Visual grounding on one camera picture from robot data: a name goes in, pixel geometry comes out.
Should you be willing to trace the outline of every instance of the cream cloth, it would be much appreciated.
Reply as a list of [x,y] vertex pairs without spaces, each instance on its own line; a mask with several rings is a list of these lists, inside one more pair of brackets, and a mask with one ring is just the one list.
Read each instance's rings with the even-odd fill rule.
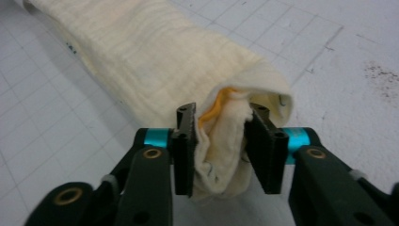
[[195,198],[247,188],[251,167],[242,141],[249,101],[266,105],[277,126],[292,108],[287,83],[268,62],[193,25],[165,0],[30,2],[143,127],[175,127],[175,109],[197,103]]

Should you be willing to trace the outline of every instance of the yellow fabric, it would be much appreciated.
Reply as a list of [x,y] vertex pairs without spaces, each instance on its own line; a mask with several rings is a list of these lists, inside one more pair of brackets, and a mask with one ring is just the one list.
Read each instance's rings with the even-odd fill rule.
[[236,92],[236,90],[233,88],[224,88],[219,91],[212,107],[204,114],[199,116],[199,129],[203,127],[205,122],[215,119],[220,115],[223,105],[229,100],[229,96],[233,92]]

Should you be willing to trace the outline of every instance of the screw hole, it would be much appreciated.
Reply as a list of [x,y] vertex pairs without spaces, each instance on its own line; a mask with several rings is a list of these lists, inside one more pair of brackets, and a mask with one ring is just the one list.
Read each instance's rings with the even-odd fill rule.
[[161,156],[162,152],[157,150],[157,149],[149,149],[147,151],[144,152],[144,157],[146,158],[157,158],[159,156]]
[[145,224],[150,220],[150,214],[147,212],[139,212],[133,217],[134,224]]
[[355,219],[365,225],[374,225],[375,221],[367,214],[357,212],[353,215]]
[[313,158],[325,158],[326,157],[325,153],[323,153],[322,151],[317,150],[317,149],[308,149],[306,151],[306,153],[308,155],[312,156]]
[[82,196],[83,190],[79,187],[71,187],[61,191],[56,198],[54,199],[54,203],[56,205],[67,205],[71,204]]

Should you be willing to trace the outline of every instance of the folded fabric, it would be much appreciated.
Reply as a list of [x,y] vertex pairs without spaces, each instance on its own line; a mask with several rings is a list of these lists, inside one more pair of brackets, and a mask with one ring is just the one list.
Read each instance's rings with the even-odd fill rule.
[[28,10],[30,2],[29,0],[14,0],[21,8]]
[[292,108],[284,78],[262,57],[192,24],[166,0],[31,0],[92,75],[143,127],[175,127],[175,109],[198,106],[194,198],[244,191],[249,102],[282,126]]

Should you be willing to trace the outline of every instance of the fabric fold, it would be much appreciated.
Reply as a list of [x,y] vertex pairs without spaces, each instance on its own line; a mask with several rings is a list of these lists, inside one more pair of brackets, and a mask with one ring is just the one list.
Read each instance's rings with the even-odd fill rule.
[[292,109],[289,86],[266,59],[194,25],[166,0],[30,2],[141,126],[175,127],[175,109],[197,103],[195,198],[247,188],[249,102],[267,106],[277,126]]

